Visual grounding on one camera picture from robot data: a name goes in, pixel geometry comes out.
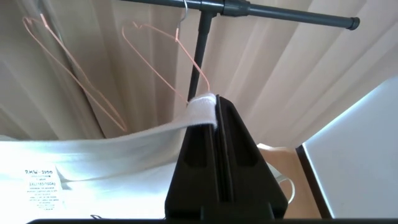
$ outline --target beige curtain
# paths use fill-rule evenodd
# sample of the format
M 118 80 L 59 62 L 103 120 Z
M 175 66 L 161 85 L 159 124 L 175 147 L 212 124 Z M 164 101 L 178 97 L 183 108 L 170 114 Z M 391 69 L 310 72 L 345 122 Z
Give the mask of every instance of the beige curtain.
M 235 104 L 256 142 L 298 146 L 398 74 L 396 0 L 251 2 L 361 18 L 355 31 L 259 17 L 213 19 L 203 71 L 212 92 Z M 182 9 L 118 0 L 48 0 L 44 5 L 65 45 L 129 131 L 121 131 L 26 32 L 22 16 L 39 19 L 37 1 L 3 0 L 0 134 L 17 139 L 112 138 L 167 123 L 184 109 L 185 103 L 121 36 L 121 26 L 133 20 L 173 34 Z M 181 28 L 180 39 L 192 55 L 199 16 L 189 10 Z M 34 28 L 67 65 L 49 33 Z M 149 30 L 128 29 L 126 35 L 187 96 L 192 64 L 177 44 Z M 205 90 L 201 80 L 198 93 Z

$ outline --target clothing tag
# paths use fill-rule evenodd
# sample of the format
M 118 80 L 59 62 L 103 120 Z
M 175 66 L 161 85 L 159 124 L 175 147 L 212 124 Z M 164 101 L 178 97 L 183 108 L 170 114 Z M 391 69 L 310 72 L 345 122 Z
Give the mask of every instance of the clothing tag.
M 23 170 L 29 203 L 39 210 L 63 209 L 61 181 L 55 165 L 28 165 Z

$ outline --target wooden floor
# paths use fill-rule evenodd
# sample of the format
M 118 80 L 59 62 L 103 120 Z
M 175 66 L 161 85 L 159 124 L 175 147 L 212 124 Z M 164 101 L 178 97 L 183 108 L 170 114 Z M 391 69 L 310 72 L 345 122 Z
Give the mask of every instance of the wooden floor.
M 267 162 L 294 182 L 295 198 L 288 206 L 285 218 L 321 218 L 295 149 L 280 147 L 261 149 L 260 152 Z M 280 186 L 285 196 L 290 198 L 292 189 L 289 181 L 282 182 Z

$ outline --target black baseboard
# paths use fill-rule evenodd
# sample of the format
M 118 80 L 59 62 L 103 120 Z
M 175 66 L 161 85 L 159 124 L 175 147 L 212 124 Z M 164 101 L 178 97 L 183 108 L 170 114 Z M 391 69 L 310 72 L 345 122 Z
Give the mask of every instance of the black baseboard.
M 331 218 L 328 206 L 326 205 L 325 198 L 322 195 L 321 188 L 318 184 L 315 174 L 311 168 L 310 161 L 305 153 L 304 147 L 301 145 L 296 148 L 298 158 L 300 159 L 301 166 L 303 167 L 308 184 L 310 185 L 312 195 L 317 203 L 319 212 L 322 218 Z

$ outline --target hanger hook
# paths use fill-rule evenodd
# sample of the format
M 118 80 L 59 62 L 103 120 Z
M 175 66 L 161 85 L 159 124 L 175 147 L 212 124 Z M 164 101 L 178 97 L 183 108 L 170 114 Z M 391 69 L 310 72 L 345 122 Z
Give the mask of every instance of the hanger hook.
M 187 0 L 183 0 L 183 1 L 184 1 L 184 6 L 185 6 L 185 14 L 184 14 L 184 16 L 182 17 L 182 19 L 180 20 L 180 22 L 178 23 L 177 28 L 180 28 L 180 27 L 181 27 L 181 22 L 185 20 L 185 18 L 187 17 L 187 14 L 188 14 L 188 4 L 187 4 Z

